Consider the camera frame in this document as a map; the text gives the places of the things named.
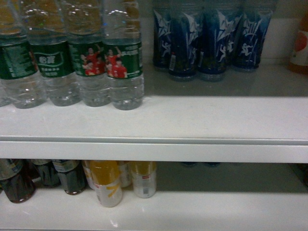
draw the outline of green bottle label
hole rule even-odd
[[[23,78],[38,71],[28,42],[1,47],[0,62],[2,79]]]
[[[102,42],[70,43],[73,67],[79,76],[97,76],[106,72]]]
[[[62,77],[74,71],[67,42],[53,45],[31,45],[31,49],[42,76]]]
[[[105,62],[108,76],[134,78],[142,74],[141,42],[130,45],[106,45]]]

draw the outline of beverage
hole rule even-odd
[[[0,0],[0,79],[13,105],[26,109],[46,101],[26,32],[10,1]]]
[[[86,187],[86,177],[79,160],[52,160],[64,191],[77,195]]]
[[[19,6],[50,100],[56,106],[79,102],[79,89],[57,1],[20,0]]]
[[[308,74],[308,12],[302,18],[288,69]]]
[[[110,102],[97,0],[62,0],[73,67],[83,102],[92,107]]]
[[[94,186],[94,183],[93,183],[92,174],[91,174],[91,170],[90,170],[90,160],[83,160],[81,162],[82,162],[82,167],[83,167],[83,170],[84,170],[86,178],[87,178],[88,185],[90,186],[90,188],[95,190],[95,186]]]
[[[122,199],[122,189],[116,161],[90,160],[90,170],[100,203],[105,207],[119,204]]]
[[[0,107],[10,104],[11,101],[6,94],[3,85],[0,82]]]
[[[36,190],[21,159],[0,159],[0,185],[13,203],[28,200]]]
[[[170,77],[175,81],[190,81],[196,74],[195,61],[202,30],[202,3],[198,0],[170,0],[170,15]]]
[[[156,162],[130,161],[134,193],[149,198],[156,192]]]
[[[135,0],[101,3],[111,102],[117,109],[132,110],[142,104],[144,95],[138,3]]]
[[[170,0],[154,0],[154,54],[153,64],[168,69],[171,56]]]
[[[117,161],[120,171],[121,187],[125,188],[131,184],[129,161]]]
[[[38,170],[44,186],[52,188],[60,184],[60,179],[51,160],[32,159],[31,161]]]
[[[259,67],[266,32],[277,0],[247,0],[239,26],[239,40],[233,66],[244,72]]]

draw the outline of white shelf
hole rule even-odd
[[[221,164],[194,168],[159,163],[158,191],[131,189],[113,208],[86,190],[67,195],[39,188],[22,204],[0,195],[0,230],[306,231],[308,194],[286,164]]]
[[[0,158],[308,163],[308,78],[281,65],[178,83],[145,67],[132,111],[0,108]]]

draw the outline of dark bottle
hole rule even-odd
[[[58,173],[51,160],[32,159],[31,161],[38,170],[44,186],[52,188],[60,184]]]
[[[28,200],[36,189],[21,159],[0,159],[0,184],[13,203]]]
[[[77,195],[86,187],[86,176],[80,160],[52,160],[62,188],[69,195]]]

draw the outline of barcode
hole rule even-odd
[[[200,61],[199,61],[198,67],[201,67],[202,61],[203,61],[203,51],[200,52]]]
[[[174,67],[175,67],[175,59],[176,59],[176,56],[175,56],[175,55],[171,55],[170,66],[169,66],[169,70],[171,70],[171,71],[174,70]]]
[[[149,194],[149,188],[144,188],[143,189],[143,194]]]

